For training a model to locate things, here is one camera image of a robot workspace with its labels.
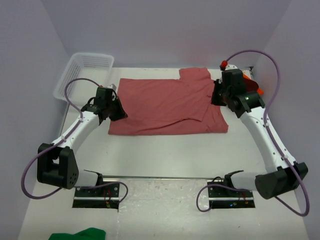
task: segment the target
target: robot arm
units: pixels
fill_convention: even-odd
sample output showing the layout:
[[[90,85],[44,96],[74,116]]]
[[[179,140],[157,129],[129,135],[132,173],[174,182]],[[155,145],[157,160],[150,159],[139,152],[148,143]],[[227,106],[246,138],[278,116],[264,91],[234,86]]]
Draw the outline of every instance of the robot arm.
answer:
[[[214,82],[211,104],[228,106],[231,111],[235,112],[252,135],[267,171],[267,174],[247,173],[242,170],[229,173],[225,176],[229,187],[257,190],[263,198],[270,199],[299,186],[297,178],[282,159],[268,135],[264,123],[264,102],[257,92],[247,92],[241,70],[232,67],[222,71],[222,78]],[[268,115],[266,122],[280,148],[285,152],[286,158],[303,179],[308,172],[306,164],[297,163],[289,153]]]
[[[40,183],[65,189],[92,187],[101,183],[101,174],[78,169],[75,154],[87,136],[104,120],[110,118],[111,121],[117,121],[128,117],[115,90],[114,85],[107,88],[98,87],[96,96],[93,97],[93,104],[89,101],[81,109],[82,116],[80,115],[58,139],[51,144],[43,143],[39,147],[40,153],[63,141],[38,158],[37,180]]]

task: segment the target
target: white wall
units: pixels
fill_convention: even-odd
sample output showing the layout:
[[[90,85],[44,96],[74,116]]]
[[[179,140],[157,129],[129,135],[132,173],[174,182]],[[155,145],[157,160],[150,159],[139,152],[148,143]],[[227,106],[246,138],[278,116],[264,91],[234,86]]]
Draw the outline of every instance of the white wall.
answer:
[[[29,203],[21,174],[58,136],[66,104],[53,90],[68,59],[40,0],[0,0],[0,239],[18,239]],[[35,181],[34,167],[31,192]]]
[[[218,66],[263,49],[291,0],[42,0],[67,52],[111,54],[117,67]],[[253,66],[255,54],[238,58]]]
[[[282,84],[270,110],[270,117],[284,144],[309,173],[304,182],[311,202],[304,218],[310,239],[320,236],[320,2],[293,0],[266,48],[278,62]],[[275,88],[275,70],[265,57],[254,67],[254,79],[270,98]],[[305,209],[301,189],[296,191]]]

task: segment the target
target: plastic basket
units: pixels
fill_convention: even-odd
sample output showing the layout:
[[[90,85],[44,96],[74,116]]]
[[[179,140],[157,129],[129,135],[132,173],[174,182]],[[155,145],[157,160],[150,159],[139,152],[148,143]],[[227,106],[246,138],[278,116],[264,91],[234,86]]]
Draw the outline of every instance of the plastic basket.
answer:
[[[114,57],[98,53],[78,52],[70,58],[54,92],[56,99],[67,101],[65,87],[67,83],[76,78],[94,80],[99,85],[105,86],[114,64]],[[67,90],[67,96],[76,105],[82,106],[89,98],[96,95],[97,86],[92,82],[79,80],[73,82]]]

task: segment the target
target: black mounting bracket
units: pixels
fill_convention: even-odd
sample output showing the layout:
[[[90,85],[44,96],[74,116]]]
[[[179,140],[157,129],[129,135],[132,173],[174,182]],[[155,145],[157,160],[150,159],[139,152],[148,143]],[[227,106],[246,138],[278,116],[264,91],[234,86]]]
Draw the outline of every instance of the black mounting bracket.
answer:
[[[105,181],[101,184],[107,183],[112,183],[112,181]],[[119,189],[119,183],[95,189],[76,188],[72,207],[90,209],[119,209]]]
[[[226,178],[216,177],[208,185],[230,186]],[[251,191],[231,191],[222,187],[208,187],[209,206],[212,209],[247,209],[255,208],[254,195]]]

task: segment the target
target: purple cable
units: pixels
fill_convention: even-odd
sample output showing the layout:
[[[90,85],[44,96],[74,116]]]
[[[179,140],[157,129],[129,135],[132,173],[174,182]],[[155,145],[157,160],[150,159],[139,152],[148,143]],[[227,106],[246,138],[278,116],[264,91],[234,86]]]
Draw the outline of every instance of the purple cable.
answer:
[[[277,74],[276,88],[275,88],[275,91],[274,91],[270,101],[268,102],[268,104],[265,107],[265,110],[264,110],[264,113],[263,113],[263,122],[264,122],[264,125],[266,127],[266,131],[268,132],[268,135],[269,135],[272,143],[274,144],[275,148],[278,150],[278,152],[280,153],[281,157],[284,159],[286,164],[292,170],[293,174],[295,175],[296,179],[298,180],[298,182],[299,182],[299,184],[300,184],[300,186],[302,188],[302,192],[303,192],[303,195],[304,195],[304,198],[305,198],[305,211],[303,213],[298,212],[298,211],[294,210],[291,206],[289,206],[286,202],[284,202],[282,199],[280,199],[278,196],[275,196],[274,198],[277,199],[280,203],[282,203],[284,206],[286,206],[288,209],[290,209],[295,214],[297,214],[297,215],[299,215],[301,217],[305,217],[305,216],[307,216],[309,214],[309,211],[310,211],[310,200],[309,200],[309,196],[308,196],[308,192],[307,192],[306,186],[303,183],[303,181],[302,181],[301,177],[299,176],[299,174],[297,173],[297,171],[295,170],[295,168],[291,165],[289,160],[287,158],[285,158],[284,152],[282,151],[282,149],[280,148],[279,144],[275,140],[275,137],[273,136],[268,124],[266,124],[267,123],[267,114],[268,114],[269,108],[271,107],[273,101],[275,100],[275,98],[276,98],[276,96],[278,94],[279,88],[280,88],[281,76],[280,76],[280,70],[279,70],[278,64],[276,63],[275,59],[272,56],[270,56],[269,54],[267,54],[266,52],[260,51],[260,50],[254,50],[254,49],[248,49],[248,50],[243,50],[243,51],[236,52],[235,54],[233,54],[230,57],[228,57],[228,59],[226,61],[228,62],[233,57],[235,57],[235,56],[237,56],[239,54],[242,54],[242,53],[259,53],[259,54],[265,55],[266,57],[268,57],[273,62],[274,66],[275,66],[275,70],[276,70],[276,74]],[[198,203],[200,193],[204,189],[210,188],[210,187],[221,187],[221,188],[229,189],[229,190],[232,190],[232,191],[240,191],[239,189],[226,187],[226,186],[222,186],[222,185],[219,185],[219,184],[211,184],[211,185],[204,186],[199,191],[199,193],[197,195],[197,198],[196,198],[196,207],[201,212],[207,212],[207,211],[209,211],[211,209],[211,207],[209,207],[206,210],[201,210],[199,208],[199,203]]]
[[[80,108],[78,108],[75,104],[73,104],[69,97],[68,97],[68,93],[67,93],[67,90],[68,90],[68,87],[70,84],[72,84],[73,82],[75,81],[79,81],[79,80],[86,80],[86,81],[89,81],[91,83],[94,83],[96,84],[98,87],[100,86],[98,83],[96,83],[95,81],[91,80],[91,79],[88,79],[88,78],[76,78],[76,79],[73,79],[71,80],[70,82],[67,83],[67,85],[65,86],[64,88],[64,96],[65,96],[65,99],[66,101],[72,106],[74,107],[79,113],[80,113],[80,118],[82,119],[83,118],[83,113],[82,111],[80,110]],[[77,127],[79,126],[79,124],[81,123],[81,120],[79,120],[75,125],[74,127],[71,129],[70,132],[68,132],[65,136],[64,136],[64,139],[67,139],[76,129]],[[31,165],[39,158],[41,157],[42,155],[46,154],[47,152],[51,151],[52,149],[56,148],[57,146],[59,146],[60,144],[62,144],[64,142],[64,140],[61,140],[59,141],[58,143],[56,143],[55,145],[47,148],[46,150],[43,150],[42,152],[39,152],[36,156],[34,156],[34,158],[32,158],[32,160],[27,164],[27,166],[25,167],[23,173],[22,173],[22,177],[21,177],[21,189],[22,189],[22,192],[24,193],[24,195],[26,195],[28,198],[30,199],[35,199],[35,200],[39,200],[39,199],[45,199],[45,198],[48,198],[50,196],[52,196],[53,194],[55,194],[56,192],[60,191],[62,188],[59,187],[57,188],[56,190],[54,190],[53,192],[49,193],[49,194],[46,194],[46,195],[43,195],[43,196],[34,196],[32,194],[30,194],[27,189],[26,189],[26,185],[25,185],[25,181],[26,181],[26,176],[27,176],[27,173],[28,173],[28,170],[30,169]],[[97,188],[103,188],[103,187],[106,187],[106,186],[109,186],[109,185],[112,185],[112,184],[122,184],[125,189],[126,189],[126,193],[124,195],[124,197],[121,199],[121,201],[119,201],[119,203],[121,203],[125,198],[126,196],[128,195],[128,186],[123,183],[123,182],[120,182],[120,181],[114,181],[114,182],[110,182],[110,183],[106,183],[106,184],[102,184],[102,185],[98,185],[98,186],[89,186],[89,187],[83,187],[83,188],[86,188],[86,189],[97,189]]]

